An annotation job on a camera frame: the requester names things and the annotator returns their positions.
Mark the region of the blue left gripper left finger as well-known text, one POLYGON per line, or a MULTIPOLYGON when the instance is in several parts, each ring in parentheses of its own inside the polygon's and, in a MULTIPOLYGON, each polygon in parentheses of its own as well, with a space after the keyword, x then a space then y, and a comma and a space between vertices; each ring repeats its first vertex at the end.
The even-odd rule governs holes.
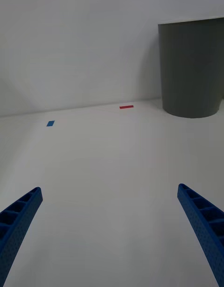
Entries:
POLYGON ((36 187, 0 213, 0 286, 4 286, 42 201, 41 188, 36 187))

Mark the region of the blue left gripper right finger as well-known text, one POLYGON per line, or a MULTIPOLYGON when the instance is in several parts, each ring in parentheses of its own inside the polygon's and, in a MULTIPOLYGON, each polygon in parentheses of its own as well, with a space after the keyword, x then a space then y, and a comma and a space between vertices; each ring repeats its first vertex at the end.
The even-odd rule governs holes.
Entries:
POLYGON ((185 184, 177 198, 196 234, 217 284, 224 286, 224 212, 185 184))

